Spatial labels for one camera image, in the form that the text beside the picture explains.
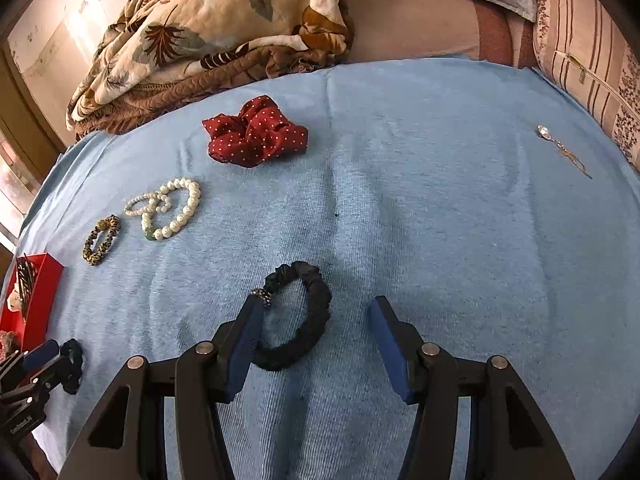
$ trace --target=striped pillow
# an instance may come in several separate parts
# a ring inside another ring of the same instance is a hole
[[[640,65],[598,0],[537,0],[542,71],[598,121],[640,170]]]

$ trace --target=mattress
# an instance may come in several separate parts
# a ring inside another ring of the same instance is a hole
[[[306,154],[250,170],[210,159],[201,120],[261,94],[309,129]],[[82,260],[100,218],[176,176],[202,190],[183,231],[149,241],[139,219],[121,215],[103,263]],[[237,478],[397,477],[415,406],[393,393],[368,329],[367,306],[384,294],[451,354],[508,357],[576,478],[595,479],[638,414],[639,196],[633,169],[570,97],[531,70],[465,59],[284,76],[124,136],[92,134],[54,167],[18,243],[65,266],[48,335],[76,338],[86,353],[78,395],[53,392],[36,437],[59,468],[129,356],[172,358],[211,338],[265,275],[302,259],[321,268],[332,317],[311,354],[283,372],[252,365],[221,406]],[[305,316],[302,286],[272,305],[263,337],[273,345]],[[178,478],[170,405],[166,424]],[[461,444],[452,478],[464,463]]]

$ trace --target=zipper pull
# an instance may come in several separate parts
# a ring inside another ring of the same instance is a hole
[[[567,54],[566,56],[568,57],[569,61],[571,61],[571,63],[573,63],[575,66],[577,66],[580,69],[579,81],[581,85],[584,85],[584,80],[587,76],[587,70],[585,69],[584,65],[573,54]]]

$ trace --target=floral blanket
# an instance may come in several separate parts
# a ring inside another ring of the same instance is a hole
[[[351,44],[348,23],[340,0],[129,0],[67,126],[122,134],[224,89],[330,66]]]

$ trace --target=zipper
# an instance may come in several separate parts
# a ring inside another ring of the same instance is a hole
[[[631,105],[626,102],[626,99],[622,97],[622,95],[619,94],[619,92],[617,92],[613,86],[611,86],[609,83],[607,83],[606,81],[604,81],[604,79],[600,78],[594,71],[588,69],[587,67],[585,67],[580,60],[575,57],[573,54],[570,54],[568,52],[562,52],[560,50],[556,50],[556,54],[558,54],[558,56],[564,57],[566,60],[568,60],[572,65],[578,67],[580,69],[580,84],[583,85],[584,81],[586,79],[586,75],[589,74],[589,76],[595,80],[597,83],[599,83],[600,85],[604,86],[604,88],[607,89],[607,91],[609,91],[609,93],[611,95],[613,95],[613,97],[615,97],[618,102],[626,108],[626,111],[629,112],[631,115],[633,115],[633,117],[636,118],[636,121],[638,121],[638,123],[640,123],[640,115],[631,107]]]

